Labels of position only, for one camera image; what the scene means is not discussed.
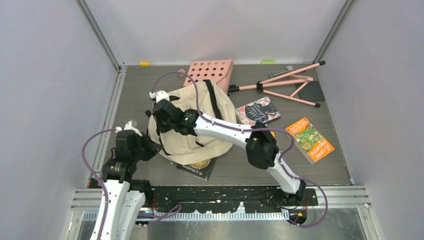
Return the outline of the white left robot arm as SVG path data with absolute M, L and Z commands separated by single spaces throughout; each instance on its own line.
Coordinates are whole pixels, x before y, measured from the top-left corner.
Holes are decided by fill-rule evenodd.
M 139 161 L 149 161 L 162 147 L 134 127 L 115 129 L 115 147 L 97 180 L 102 196 L 92 240 L 126 240 L 142 207 L 154 199 L 149 180 L 133 179 Z

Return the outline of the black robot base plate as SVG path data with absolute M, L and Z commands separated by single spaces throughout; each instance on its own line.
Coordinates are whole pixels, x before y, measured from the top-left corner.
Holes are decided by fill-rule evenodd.
M 147 193 L 148 210 L 166 213 L 176 205 L 181 213 L 234 213 L 244 208 L 247 213 L 276 213 L 300 210 L 319 204 L 316 191 L 307 188 L 301 200 L 284 193 L 279 186 L 153 186 Z

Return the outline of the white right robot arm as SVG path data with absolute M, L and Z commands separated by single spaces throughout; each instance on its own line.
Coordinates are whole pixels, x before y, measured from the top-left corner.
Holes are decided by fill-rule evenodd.
M 211 137 L 236 145 L 246 151 L 248 162 L 266 170 L 279 184 L 291 205 L 299 205 L 306 197 L 306 183 L 284 161 L 272 135 L 273 129 L 263 123 L 242 125 L 207 115 L 197 109 L 182 111 L 169 100 L 162 99 L 153 107 L 152 115 L 161 130 L 174 130 L 181 135 Z

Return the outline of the beige canvas backpack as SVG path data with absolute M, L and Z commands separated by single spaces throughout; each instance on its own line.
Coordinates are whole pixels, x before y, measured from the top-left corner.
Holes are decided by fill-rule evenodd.
M 182 113 L 200 110 L 210 117 L 237 123 L 235 106 L 221 87 L 211 80 L 189 84 L 168 93 L 169 101 Z M 198 136 L 192 129 L 162 122 L 153 114 L 149 117 L 147 134 L 161 145 L 160 155 L 180 165 L 190 165 L 226 154 L 232 143 L 214 137 Z

